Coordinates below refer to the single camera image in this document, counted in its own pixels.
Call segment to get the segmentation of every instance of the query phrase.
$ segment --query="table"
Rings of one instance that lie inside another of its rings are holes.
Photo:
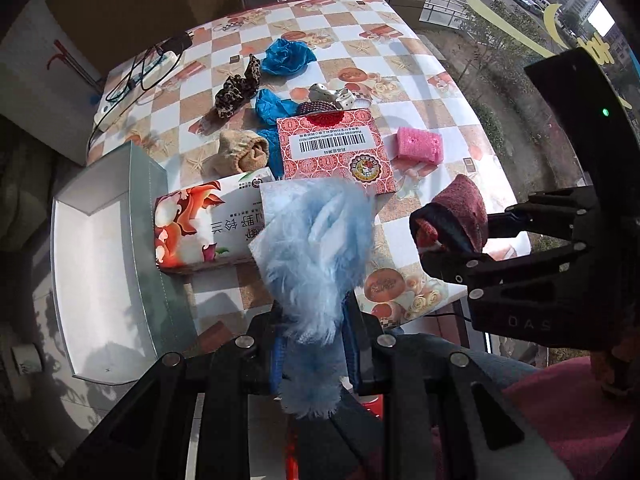
[[[384,301],[371,301],[359,288],[356,296],[362,309],[373,311],[383,325],[389,325],[398,322],[393,318],[415,301],[420,302],[423,313],[433,312],[466,294],[463,285],[424,274],[409,232],[409,214],[430,202],[458,173],[467,174],[478,185],[489,213],[502,212],[516,199],[471,106],[436,57],[388,3],[286,2],[227,16],[192,33],[193,46],[184,52],[167,80],[193,61],[202,67],[173,87],[159,85],[142,96],[94,140],[88,164],[133,140],[165,168],[169,190],[217,178],[209,158],[218,151],[220,131],[257,130],[262,125],[252,100],[224,125],[205,130],[202,125],[206,122],[200,120],[213,106],[216,92],[229,75],[244,72],[249,54],[263,59],[265,50],[280,37],[304,41],[318,60],[288,79],[263,75],[260,86],[297,102],[306,100],[309,86],[318,82],[332,89],[347,86],[367,95],[398,185],[395,194],[376,197],[374,248],[367,279],[381,276],[404,281],[399,287],[403,292]],[[110,73],[105,94],[129,71],[131,61]],[[396,158],[395,136],[400,126],[442,134],[444,162],[434,167]],[[527,254],[529,239],[521,233],[513,239],[490,240],[485,251],[496,259]],[[254,315],[271,307],[271,298],[252,264],[192,275],[190,302],[200,342],[207,351],[243,333]]]

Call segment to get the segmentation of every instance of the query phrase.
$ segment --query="pink sponge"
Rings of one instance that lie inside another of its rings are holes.
[[[398,156],[440,164],[444,159],[442,136],[416,128],[398,128]]]

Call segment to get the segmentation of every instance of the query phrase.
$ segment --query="open white box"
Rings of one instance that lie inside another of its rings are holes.
[[[135,381],[195,342],[181,280],[156,266],[154,203],[167,192],[164,169],[128,142],[55,197],[53,297],[74,377]]]

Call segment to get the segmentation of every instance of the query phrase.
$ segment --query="parked car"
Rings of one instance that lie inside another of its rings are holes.
[[[543,9],[546,9],[550,5],[549,2],[546,0],[533,0],[533,1],[535,1]]]
[[[540,18],[542,18],[542,16],[544,16],[545,11],[542,10],[542,7],[540,7],[536,2],[533,2],[531,8],[529,9],[531,11],[532,14],[535,14],[536,16],[539,16]]]
[[[529,12],[531,12],[532,14],[535,14],[536,16],[542,16],[544,13],[542,8],[533,0],[513,0],[513,1],[516,2],[523,9],[528,10]]]

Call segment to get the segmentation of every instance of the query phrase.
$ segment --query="cardboard box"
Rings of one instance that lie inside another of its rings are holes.
[[[262,168],[158,198],[158,267],[191,273],[252,260],[249,242],[264,227],[260,184],[271,181],[271,170]]]
[[[126,142],[54,199],[53,299],[76,378],[129,383],[195,342],[182,281],[156,266],[153,206],[167,191],[164,169]]]

